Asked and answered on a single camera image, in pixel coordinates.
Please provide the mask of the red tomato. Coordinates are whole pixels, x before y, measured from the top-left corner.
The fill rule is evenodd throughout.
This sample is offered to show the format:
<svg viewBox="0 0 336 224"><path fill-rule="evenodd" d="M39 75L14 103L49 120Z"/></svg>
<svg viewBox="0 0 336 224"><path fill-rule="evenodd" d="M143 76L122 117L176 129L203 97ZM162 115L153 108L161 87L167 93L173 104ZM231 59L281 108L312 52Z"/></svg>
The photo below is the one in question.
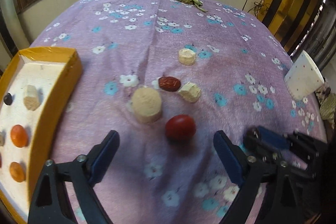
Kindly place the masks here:
<svg viewBox="0 0 336 224"><path fill-rule="evenodd" d="M173 141L188 141L196 133L197 127L194 119L185 114L176 115L165 124L165 135Z"/></svg>

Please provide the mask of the large orange mandarin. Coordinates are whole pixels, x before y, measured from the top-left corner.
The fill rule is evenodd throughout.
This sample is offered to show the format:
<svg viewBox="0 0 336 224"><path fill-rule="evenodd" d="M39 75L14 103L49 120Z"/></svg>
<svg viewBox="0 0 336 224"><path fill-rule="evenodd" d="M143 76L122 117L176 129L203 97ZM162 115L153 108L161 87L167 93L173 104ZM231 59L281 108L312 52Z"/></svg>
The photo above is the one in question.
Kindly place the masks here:
<svg viewBox="0 0 336 224"><path fill-rule="evenodd" d="M12 127L10 137L15 147L23 148L28 145L29 136L26 132L26 129L19 124L16 124Z"/></svg>

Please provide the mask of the small beige corn chunk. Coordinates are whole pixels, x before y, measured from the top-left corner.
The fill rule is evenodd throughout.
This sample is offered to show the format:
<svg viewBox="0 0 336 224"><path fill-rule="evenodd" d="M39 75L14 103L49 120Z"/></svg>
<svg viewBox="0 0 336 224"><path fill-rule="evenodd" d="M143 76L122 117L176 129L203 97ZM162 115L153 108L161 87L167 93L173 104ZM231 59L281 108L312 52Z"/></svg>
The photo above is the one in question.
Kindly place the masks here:
<svg viewBox="0 0 336 224"><path fill-rule="evenodd" d="M185 101L195 103L201 97L202 90L197 84L188 82L179 89L178 93Z"/></svg>

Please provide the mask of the red jujube date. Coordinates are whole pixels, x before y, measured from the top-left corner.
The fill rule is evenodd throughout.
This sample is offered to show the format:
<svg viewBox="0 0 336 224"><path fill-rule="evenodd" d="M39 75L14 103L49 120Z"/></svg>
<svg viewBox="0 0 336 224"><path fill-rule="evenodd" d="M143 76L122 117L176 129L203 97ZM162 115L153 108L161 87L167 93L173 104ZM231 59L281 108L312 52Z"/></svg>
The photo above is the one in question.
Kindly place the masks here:
<svg viewBox="0 0 336 224"><path fill-rule="evenodd" d="M176 92L181 87L181 82L172 76L160 77L158 79L159 87L167 92Z"/></svg>

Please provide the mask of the large beige corn piece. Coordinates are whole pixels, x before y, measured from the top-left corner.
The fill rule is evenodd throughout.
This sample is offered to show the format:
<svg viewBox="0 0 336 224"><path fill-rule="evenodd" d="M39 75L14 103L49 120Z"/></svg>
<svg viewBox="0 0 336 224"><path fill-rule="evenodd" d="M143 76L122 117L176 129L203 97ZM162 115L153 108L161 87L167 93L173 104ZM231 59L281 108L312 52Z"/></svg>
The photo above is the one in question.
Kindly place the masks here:
<svg viewBox="0 0 336 224"><path fill-rule="evenodd" d="M162 116L162 98L153 88L138 88L131 97L131 107L139 123L152 123Z"/></svg>

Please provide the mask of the dark purple plum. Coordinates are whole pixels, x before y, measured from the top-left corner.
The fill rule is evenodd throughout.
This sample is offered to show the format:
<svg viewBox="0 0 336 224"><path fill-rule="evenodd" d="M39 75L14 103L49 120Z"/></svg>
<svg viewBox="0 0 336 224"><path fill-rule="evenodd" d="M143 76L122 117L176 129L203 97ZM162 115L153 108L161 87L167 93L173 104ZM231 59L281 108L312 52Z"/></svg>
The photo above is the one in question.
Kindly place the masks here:
<svg viewBox="0 0 336 224"><path fill-rule="evenodd" d="M10 93L7 93L3 97L3 102L5 105L10 106L13 103L13 96Z"/></svg>

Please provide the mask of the dark round fruit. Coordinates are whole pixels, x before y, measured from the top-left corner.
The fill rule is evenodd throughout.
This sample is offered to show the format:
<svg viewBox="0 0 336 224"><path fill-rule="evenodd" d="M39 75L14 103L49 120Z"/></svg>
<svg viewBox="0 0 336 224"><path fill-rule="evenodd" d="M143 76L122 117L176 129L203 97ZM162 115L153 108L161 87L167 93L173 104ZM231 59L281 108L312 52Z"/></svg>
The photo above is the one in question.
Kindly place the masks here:
<svg viewBox="0 0 336 224"><path fill-rule="evenodd" d="M249 128L247 133L246 133L246 136L248 136L249 138L258 139L259 138L258 128L256 128L256 127Z"/></svg>

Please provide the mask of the white dotted paper cup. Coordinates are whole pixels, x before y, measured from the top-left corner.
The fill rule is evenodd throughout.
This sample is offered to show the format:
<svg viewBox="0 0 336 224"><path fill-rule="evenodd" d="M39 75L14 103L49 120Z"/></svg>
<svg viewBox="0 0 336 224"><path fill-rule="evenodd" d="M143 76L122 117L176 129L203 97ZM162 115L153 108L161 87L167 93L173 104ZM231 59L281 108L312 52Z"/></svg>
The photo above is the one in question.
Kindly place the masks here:
<svg viewBox="0 0 336 224"><path fill-rule="evenodd" d="M319 89L325 80L313 59L302 51L285 75L284 83L291 97L300 101Z"/></svg>

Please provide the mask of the purple floral tablecloth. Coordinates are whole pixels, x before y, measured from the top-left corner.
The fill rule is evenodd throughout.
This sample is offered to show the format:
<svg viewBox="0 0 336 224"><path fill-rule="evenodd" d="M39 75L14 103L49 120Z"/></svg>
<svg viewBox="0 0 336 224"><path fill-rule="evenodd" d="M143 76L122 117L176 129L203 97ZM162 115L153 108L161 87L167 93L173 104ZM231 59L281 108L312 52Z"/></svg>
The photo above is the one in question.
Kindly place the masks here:
<svg viewBox="0 0 336 224"><path fill-rule="evenodd" d="M325 140L315 96L288 93L290 57L256 18L204 0L207 12L176 0L80 0L54 19L33 46L78 52L83 74L59 123L52 159L73 160L110 130L120 147L95 192L114 223L218 223L238 188L213 146L223 130L242 144L246 130L264 126ZM193 65L178 52L196 53ZM195 103L159 87L160 77L201 88ZM131 97L141 87L162 98L162 116L139 123ZM189 115L197 131L188 141L165 135L166 122Z"/></svg>

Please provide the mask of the yellow-rimmed white tray box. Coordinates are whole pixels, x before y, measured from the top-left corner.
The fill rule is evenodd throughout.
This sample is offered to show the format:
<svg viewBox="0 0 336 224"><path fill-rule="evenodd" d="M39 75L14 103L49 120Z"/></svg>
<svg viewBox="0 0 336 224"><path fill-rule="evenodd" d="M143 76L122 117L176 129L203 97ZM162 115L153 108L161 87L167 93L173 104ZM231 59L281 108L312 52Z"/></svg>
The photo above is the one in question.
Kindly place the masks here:
<svg viewBox="0 0 336 224"><path fill-rule="evenodd" d="M32 195L45 161L49 158L54 133L64 108L83 71L80 57L73 48L34 47L20 50L1 76L1 97L13 96L10 106L1 103L1 204L15 223L27 223ZM27 110L23 92L34 85L41 105ZM10 132L19 124L26 129L29 142L18 148ZM26 175L19 183L12 179L10 164L19 162Z"/></svg>

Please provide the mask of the green dried leaves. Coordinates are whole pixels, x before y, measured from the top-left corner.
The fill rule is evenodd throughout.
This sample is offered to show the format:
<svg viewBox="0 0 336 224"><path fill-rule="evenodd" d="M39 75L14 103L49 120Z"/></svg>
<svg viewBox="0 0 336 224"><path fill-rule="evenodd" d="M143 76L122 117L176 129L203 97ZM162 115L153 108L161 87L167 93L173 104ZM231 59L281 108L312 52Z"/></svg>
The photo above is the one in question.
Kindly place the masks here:
<svg viewBox="0 0 336 224"><path fill-rule="evenodd" d="M203 8L203 2L200 0L176 0L176 1L184 3L186 5L194 6L202 12L207 12L207 10Z"/></svg>

